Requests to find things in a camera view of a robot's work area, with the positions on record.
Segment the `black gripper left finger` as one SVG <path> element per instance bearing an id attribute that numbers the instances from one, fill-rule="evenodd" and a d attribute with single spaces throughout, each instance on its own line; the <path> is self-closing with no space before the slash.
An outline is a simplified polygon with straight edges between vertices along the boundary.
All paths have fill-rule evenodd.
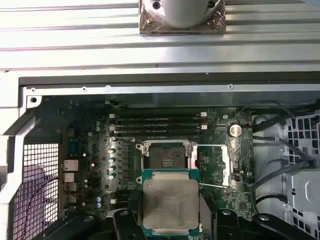
<path id="1" fill-rule="evenodd" d="M 142 192 L 131 191 L 127 205 L 99 218 L 89 213 L 75 213 L 58 220 L 41 234 L 42 240 L 143 240 L 140 226 Z"/>

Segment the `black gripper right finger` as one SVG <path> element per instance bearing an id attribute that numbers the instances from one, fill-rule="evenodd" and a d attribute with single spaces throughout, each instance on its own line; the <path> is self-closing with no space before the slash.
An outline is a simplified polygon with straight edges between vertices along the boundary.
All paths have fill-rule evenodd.
<path id="1" fill-rule="evenodd" d="M 199 222 L 208 240 L 308 240 L 310 235 L 280 218 L 258 213 L 246 220 L 228 208 L 216 208 L 200 195 Z"/>

